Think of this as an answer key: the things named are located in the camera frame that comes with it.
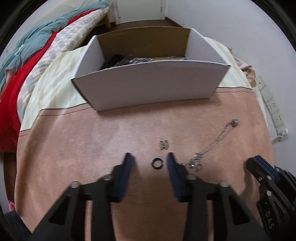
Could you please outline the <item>silver charm jewelry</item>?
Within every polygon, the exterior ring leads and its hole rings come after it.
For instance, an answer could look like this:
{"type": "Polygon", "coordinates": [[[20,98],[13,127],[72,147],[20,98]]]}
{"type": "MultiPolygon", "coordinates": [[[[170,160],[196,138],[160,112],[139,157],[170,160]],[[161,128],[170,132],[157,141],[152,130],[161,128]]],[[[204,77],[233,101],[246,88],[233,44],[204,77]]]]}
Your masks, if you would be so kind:
{"type": "Polygon", "coordinates": [[[169,60],[187,60],[185,56],[168,56],[169,60]]]}

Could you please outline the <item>white power strip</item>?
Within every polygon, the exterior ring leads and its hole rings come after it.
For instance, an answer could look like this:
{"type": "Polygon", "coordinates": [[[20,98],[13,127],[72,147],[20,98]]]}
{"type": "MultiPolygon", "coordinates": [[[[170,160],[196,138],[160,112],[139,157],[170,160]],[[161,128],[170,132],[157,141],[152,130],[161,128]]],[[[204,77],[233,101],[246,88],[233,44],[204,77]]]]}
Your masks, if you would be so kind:
{"type": "Polygon", "coordinates": [[[271,142],[278,143],[286,140],[288,138],[288,129],[285,125],[283,116],[280,112],[280,109],[276,103],[273,94],[270,92],[269,87],[267,86],[266,82],[262,79],[261,76],[258,76],[255,79],[256,86],[259,88],[261,97],[267,108],[267,111],[271,117],[273,122],[274,129],[276,131],[276,137],[271,139],[271,142]]]}

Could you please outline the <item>pink and striped table cloth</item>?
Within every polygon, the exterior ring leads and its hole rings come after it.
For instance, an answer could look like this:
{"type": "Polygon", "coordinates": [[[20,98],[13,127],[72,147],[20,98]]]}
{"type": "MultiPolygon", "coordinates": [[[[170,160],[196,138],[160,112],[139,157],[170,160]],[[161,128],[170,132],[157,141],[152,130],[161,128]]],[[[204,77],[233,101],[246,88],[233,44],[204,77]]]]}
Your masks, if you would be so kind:
{"type": "Polygon", "coordinates": [[[175,198],[167,167],[155,170],[152,160],[172,152],[178,162],[189,162],[233,119],[238,126],[204,156],[197,175],[227,181],[259,217],[259,184],[244,164],[256,155],[273,162],[263,103],[230,49],[209,43],[231,67],[205,100],[97,113],[71,82],[83,48],[61,53],[47,67],[28,102],[17,147],[16,211],[30,231],[71,182],[95,182],[131,153],[126,195],[111,208],[117,240],[181,240],[187,206],[175,198]],[[169,142],[167,150],[159,149],[160,140],[169,142]]]}

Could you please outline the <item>small silver earrings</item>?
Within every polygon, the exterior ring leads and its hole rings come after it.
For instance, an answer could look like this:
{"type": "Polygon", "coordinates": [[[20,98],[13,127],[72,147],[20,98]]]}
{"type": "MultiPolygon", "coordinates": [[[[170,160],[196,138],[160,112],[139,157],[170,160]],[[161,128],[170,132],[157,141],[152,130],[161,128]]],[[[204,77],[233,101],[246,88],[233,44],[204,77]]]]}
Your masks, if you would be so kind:
{"type": "Polygon", "coordinates": [[[159,149],[162,150],[167,150],[169,148],[169,142],[167,140],[163,141],[160,140],[159,141],[159,149]]]}

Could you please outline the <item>red bed sheet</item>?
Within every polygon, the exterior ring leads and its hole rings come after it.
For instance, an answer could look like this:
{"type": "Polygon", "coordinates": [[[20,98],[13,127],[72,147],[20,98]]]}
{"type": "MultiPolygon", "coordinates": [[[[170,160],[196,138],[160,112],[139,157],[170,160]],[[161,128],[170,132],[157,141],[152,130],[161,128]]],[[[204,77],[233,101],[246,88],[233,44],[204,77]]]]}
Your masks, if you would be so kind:
{"type": "MultiPolygon", "coordinates": [[[[89,15],[98,9],[92,9],[79,14],[68,21],[67,26],[81,17],[89,15]]],[[[1,86],[1,152],[15,153],[20,132],[20,121],[16,110],[16,101],[21,86],[34,66],[51,47],[56,35],[61,31],[52,33],[46,45],[37,51],[15,74],[8,74],[6,82],[1,86]]]]}

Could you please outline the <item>brown checkered cloth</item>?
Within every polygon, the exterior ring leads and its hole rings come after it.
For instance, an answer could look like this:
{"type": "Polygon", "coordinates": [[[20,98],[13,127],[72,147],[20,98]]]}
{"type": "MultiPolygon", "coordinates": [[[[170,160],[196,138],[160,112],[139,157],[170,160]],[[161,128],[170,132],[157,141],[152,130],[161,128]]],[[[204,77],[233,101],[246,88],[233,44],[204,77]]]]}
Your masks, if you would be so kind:
{"type": "Polygon", "coordinates": [[[236,64],[238,65],[238,67],[241,69],[241,71],[244,73],[244,75],[246,76],[249,84],[251,85],[252,88],[256,87],[256,74],[255,71],[253,70],[252,65],[245,63],[244,61],[236,58],[235,56],[233,56],[236,64]]]}

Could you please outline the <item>white cardboard box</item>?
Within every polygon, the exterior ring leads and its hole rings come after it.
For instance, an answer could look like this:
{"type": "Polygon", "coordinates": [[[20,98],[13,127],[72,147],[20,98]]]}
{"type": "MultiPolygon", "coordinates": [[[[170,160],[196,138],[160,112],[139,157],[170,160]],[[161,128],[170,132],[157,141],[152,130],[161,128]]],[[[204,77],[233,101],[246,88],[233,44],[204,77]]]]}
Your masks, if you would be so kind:
{"type": "Polygon", "coordinates": [[[210,98],[229,68],[194,29],[140,27],[92,37],[75,66],[72,83],[96,111],[103,111],[210,98]],[[100,70],[115,54],[130,63],[100,70]]]}

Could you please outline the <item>black fitness band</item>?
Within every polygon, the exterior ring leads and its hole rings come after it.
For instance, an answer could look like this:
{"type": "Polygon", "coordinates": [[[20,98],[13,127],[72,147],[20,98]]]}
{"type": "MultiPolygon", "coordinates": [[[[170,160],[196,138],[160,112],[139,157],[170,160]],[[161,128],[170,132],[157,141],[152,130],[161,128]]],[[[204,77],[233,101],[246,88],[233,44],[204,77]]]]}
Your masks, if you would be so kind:
{"type": "Polygon", "coordinates": [[[100,68],[100,70],[128,65],[130,63],[130,59],[126,58],[125,56],[115,54],[110,59],[108,59],[100,68]]]}

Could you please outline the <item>teal blue blanket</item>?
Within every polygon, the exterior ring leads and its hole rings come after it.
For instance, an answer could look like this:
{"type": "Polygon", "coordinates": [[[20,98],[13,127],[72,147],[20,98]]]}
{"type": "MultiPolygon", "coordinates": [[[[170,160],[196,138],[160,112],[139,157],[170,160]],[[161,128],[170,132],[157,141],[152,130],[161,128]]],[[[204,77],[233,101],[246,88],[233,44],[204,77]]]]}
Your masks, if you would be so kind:
{"type": "Polygon", "coordinates": [[[37,51],[41,50],[52,33],[67,26],[69,20],[92,9],[104,9],[109,1],[55,1],[57,6],[48,15],[34,23],[8,51],[1,61],[1,86],[8,74],[15,74],[37,51]]]}

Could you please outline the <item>white door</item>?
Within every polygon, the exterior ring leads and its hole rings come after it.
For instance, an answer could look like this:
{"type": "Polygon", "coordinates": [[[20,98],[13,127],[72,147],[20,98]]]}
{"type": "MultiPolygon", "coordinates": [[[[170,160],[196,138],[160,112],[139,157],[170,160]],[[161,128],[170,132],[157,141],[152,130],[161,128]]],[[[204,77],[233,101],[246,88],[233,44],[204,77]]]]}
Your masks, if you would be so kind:
{"type": "Polygon", "coordinates": [[[164,0],[118,0],[115,6],[120,24],[165,18],[164,0]]]}

